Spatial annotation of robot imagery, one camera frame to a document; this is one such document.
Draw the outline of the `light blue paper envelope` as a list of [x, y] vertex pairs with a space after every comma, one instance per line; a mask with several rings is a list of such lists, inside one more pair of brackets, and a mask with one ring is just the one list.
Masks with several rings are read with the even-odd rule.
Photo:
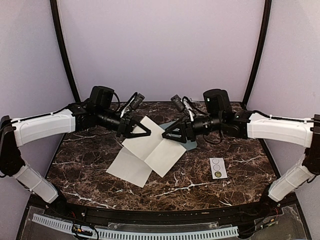
[[[170, 121], [170, 122], [167, 122], [167, 123], [163, 123], [163, 124], [160, 124], [159, 126], [163, 129], [163, 130], [165, 130], [167, 127], [169, 127], [170, 125], [172, 125], [174, 123], [174, 121]], [[186, 151], [190, 151], [190, 150], [193, 150], [193, 149], [195, 149], [197, 146], [198, 146], [198, 144], [197, 144], [197, 142], [196, 141], [190, 141], [190, 140], [188, 140], [186, 143], [179, 143], [180, 145], [182, 145], [185, 149], [186, 149]]]

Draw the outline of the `white letter sheet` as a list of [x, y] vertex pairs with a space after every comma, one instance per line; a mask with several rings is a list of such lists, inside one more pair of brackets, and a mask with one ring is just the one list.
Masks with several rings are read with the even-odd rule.
[[179, 142], [163, 138], [162, 133], [165, 131], [148, 116], [144, 116], [140, 123], [147, 127], [151, 134], [127, 138], [122, 145], [160, 177], [164, 177], [183, 156], [186, 149]]

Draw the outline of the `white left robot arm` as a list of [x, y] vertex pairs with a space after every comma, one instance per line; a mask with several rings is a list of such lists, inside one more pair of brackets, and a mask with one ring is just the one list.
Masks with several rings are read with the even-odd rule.
[[1, 178], [12, 177], [30, 192], [38, 195], [60, 218], [71, 213], [64, 196], [57, 187], [32, 169], [22, 158], [19, 147], [47, 137], [80, 132], [93, 127], [114, 131], [117, 137], [127, 139], [148, 137], [151, 130], [138, 122], [131, 112], [136, 110], [144, 96], [135, 92], [124, 106], [111, 109], [117, 94], [112, 88], [94, 86], [89, 98], [71, 103], [54, 112], [11, 119], [8, 115], [0, 120], [0, 173]]

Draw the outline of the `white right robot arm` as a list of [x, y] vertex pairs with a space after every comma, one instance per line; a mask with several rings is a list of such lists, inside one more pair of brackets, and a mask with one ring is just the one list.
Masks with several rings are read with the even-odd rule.
[[239, 139], [267, 139], [302, 146], [301, 159], [285, 175], [266, 187], [261, 201], [255, 205], [255, 213], [266, 217], [286, 195], [303, 183], [320, 174], [320, 116], [312, 118], [287, 118], [267, 115], [258, 110], [233, 111], [228, 92], [210, 89], [203, 93], [206, 112], [198, 111], [188, 98], [175, 95], [172, 103], [180, 112], [189, 115], [175, 121], [162, 133], [162, 137], [180, 143], [194, 142], [198, 135], [217, 131]]

